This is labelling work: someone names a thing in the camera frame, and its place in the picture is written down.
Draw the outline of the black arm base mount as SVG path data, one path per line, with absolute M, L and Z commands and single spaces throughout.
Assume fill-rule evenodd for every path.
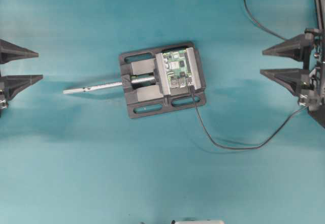
M 308 109 L 309 115 L 324 127 L 324 0 L 315 0 L 317 24 L 320 30 L 320 58 L 310 75 L 316 79 L 316 91 L 319 95 L 319 106 L 315 111 Z

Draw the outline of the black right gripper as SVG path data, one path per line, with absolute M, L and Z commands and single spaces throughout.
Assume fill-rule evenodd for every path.
M 309 71 L 311 50 L 315 50 L 316 64 Z M 285 87 L 293 96 L 298 97 L 298 104 L 308 111 L 317 111 L 324 106 L 324 30 L 306 29 L 280 44 L 262 51 L 263 55 L 292 58 L 303 62 L 303 69 L 268 69 L 260 74 Z

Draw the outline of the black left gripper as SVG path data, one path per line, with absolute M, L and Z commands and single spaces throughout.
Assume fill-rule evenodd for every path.
M 1 39 L 1 64 L 13 60 L 36 58 L 39 54 Z M 43 75 L 13 75 L 1 77 L 1 112 L 18 93 L 43 79 Z

